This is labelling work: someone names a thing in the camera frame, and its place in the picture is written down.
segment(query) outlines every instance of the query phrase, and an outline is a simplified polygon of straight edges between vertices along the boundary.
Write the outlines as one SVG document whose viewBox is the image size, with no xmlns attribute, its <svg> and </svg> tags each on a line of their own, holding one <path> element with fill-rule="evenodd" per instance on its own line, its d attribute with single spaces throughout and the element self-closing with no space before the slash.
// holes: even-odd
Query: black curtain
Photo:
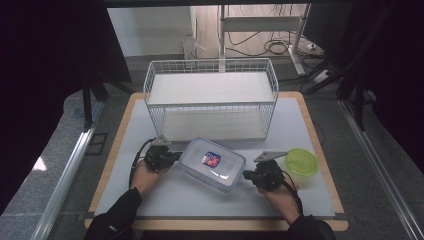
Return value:
<svg viewBox="0 0 424 240">
<path fill-rule="evenodd" d="M 5 0 L 0 12 L 3 212 L 55 131 L 64 100 L 85 79 L 101 83 L 98 73 L 114 81 L 130 75 L 106 8 Z"/>
<path fill-rule="evenodd" d="M 382 124 L 424 172 L 424 2 L 397 1 L 372 47 L 366 83 Z"/>
</svg>

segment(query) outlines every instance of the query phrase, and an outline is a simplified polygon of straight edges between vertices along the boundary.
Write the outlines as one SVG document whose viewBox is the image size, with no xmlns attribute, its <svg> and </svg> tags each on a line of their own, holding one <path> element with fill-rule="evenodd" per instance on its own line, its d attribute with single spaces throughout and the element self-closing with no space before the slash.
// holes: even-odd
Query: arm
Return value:
<svg viewBox="0 0 424 240">
<path fill-rule="evenodd" d="M 298 189 L 288 179 L 285 179 L 285 181 L 294 189 Z M 334 233 L 325 222 L 317 221 L 312 216 L 305 217 L 299 212 L 296 201 L 283 185 L 280 185 L 273 191 L 267 191 L 263 188 L 258 188 L 258 190 L 290 225 L 288 230 L 290 239 L 335 239 Z"/>
<path fill-rule="evenodd" d="M 149 170 L 144 161 L 137 164 L 130 189 L 103 214 L 96 216 L 84 239 L 133 239 L 132 222 L 142 197 L 152 189 L 169 168 L 159 172 Z"/>
</svg>

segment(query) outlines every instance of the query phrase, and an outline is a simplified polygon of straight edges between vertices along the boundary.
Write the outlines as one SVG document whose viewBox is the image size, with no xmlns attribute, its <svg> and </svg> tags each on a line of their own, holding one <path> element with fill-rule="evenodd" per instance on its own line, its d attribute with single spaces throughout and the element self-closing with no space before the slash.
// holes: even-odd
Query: metal rail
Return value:
<svg viewBox="0 0 424 240">
<path fill-rule="evenodd" d="M 68 160 L 68 163 L 63 170 L 62 176 L 59 179 L 59 182 L 56 185 L 56 188 L 53 191 L 52 196 L 50 197 L 49 202 L 43 212 L 43 215 L 40 218 L 40 221 L 35 228 L 35 231 L 31 237 L 32 240 L 38 239 L 47 239 L 50 234 L 50 231 L 56 221 L 57 215 L 62 207 L 62 204 L 68 194 L 69 188 L 72 185 L 72 181 L 75 177 L 75 174 L 78 171 L 80 162 L 84 156 L 85 150 L 91 140 L 91 137 L 94 133 L 94 130 L 97 126 L 97 121 L 99 119 L 100 113 L 104 107 L 103 102 L 97 102 L 93 110 L 93 124 L 87 132 L 81 133 L 77 144 Z"/>
<path fill-rule="evenodd" d="M 389 198 L 391 204 L 393 205 L 394 210 L 396 211 L 400 221 L 405 227 L 406 232 L 409 235 L 410 239 L 424 239 L 423 231 L 419 226 L 414 214 L 408 206 L 408 203 L 402 197 L 402 194 L 399 192 L 389 173 L 387 172 L 383 162 L 381 161 L 378 153 L 372 146 L 371 141 L 368 139 L 366 132 L 361 131 L 358 125 L 355 122 L 355 119 L 352 117 L 353 110 L 350 107 L 347 100 L 339 101 L 342 106 L 343 112 L 357 137 L 359 144 L 361 145 L 365 155 L 371 167 L 373 168 L 375 174 L 377 175 L 378 180 L 380 181 L 384 191 L 386 192 L 387 197 Z"/>
</svg>

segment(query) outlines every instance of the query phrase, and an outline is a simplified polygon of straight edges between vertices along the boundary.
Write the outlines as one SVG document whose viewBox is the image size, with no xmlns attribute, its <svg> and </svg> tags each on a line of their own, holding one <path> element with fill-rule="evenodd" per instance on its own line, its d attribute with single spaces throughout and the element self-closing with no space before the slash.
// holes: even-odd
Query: wire rack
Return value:
<svg viewBox="0 0 424 240">
<path fill-rule="evenodd" d="M 154 61 L 144 98 L 168 140 L 265 139 L 278 81 L 266 58 Z"/>
</svg>

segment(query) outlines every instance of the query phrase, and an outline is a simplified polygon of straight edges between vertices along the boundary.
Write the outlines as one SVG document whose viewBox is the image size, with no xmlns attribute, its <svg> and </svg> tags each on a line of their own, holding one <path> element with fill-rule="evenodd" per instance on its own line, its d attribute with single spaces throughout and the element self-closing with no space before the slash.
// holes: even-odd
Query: human hand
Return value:
<svg viewBox="0 0 424 240">
<path fill-rule="evenodd" d="M 138 192 L 143 197 L 170 168 L 171 167 L 168 167 L 154 172 L 147 167 L 146 162 L 139 161 L 130 188 L 137 188 Z"/>
<path fill-rule="evenodd" d="M 284 179 L 284 181 L 294 189 L 298 189 L 299 187 L 298 184 L 293 186 L 292 182 L 287 178 Z M 284 220 L 286 220 L 289 225 L 300 216 L 296 201 L 284 185 L 280 185 L 273 191 L 267 191 L 264 188 L 258 187 L 258 191 L 266 197 L 271 206 L 283 216 Z"/>
</svg>

